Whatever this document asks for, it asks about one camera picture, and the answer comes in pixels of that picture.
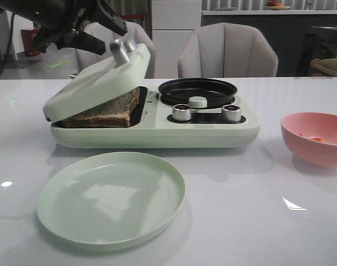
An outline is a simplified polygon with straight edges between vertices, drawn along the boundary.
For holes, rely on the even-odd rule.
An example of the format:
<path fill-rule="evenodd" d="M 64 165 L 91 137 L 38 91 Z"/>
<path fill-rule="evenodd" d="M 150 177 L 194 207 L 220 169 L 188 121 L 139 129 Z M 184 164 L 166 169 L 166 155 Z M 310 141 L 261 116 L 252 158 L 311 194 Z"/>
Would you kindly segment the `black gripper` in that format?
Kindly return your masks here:
<path fill-rule="evenodd" d="M 110 7 L 107 1 L 0 1 L 0 9 L 28 19 L 38 26 L 33 39 L 37 51 L 46 53 L 50 43 L 57 49 L 75 48 L 94 54 L 106 52 L 105 43 L 83 31 L 71 29 L 82 9 L 95 8 L 95 21 L 119 36 L 127 33 L 126 23 Z"/>

